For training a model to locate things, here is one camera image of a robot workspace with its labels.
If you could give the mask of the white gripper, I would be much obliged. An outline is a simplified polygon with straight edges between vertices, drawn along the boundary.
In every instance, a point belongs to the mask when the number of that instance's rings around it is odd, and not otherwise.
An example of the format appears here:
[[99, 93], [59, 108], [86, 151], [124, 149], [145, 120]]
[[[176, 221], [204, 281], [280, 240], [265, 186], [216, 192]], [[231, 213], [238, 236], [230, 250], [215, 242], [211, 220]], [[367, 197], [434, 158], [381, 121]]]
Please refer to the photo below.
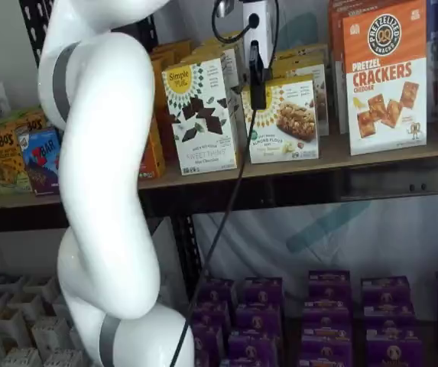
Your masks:
[[258, 16], [258, 26], [250, 28], [243, 37], [245, 66], [249, 68], [249, 86], [251, 107], [267, 108], [266, 81], [269, 78], [269, 66], [274, 51], [276, 11], [272, 2], [243, 1], [243, 24], [249, 24], [251, 15]]

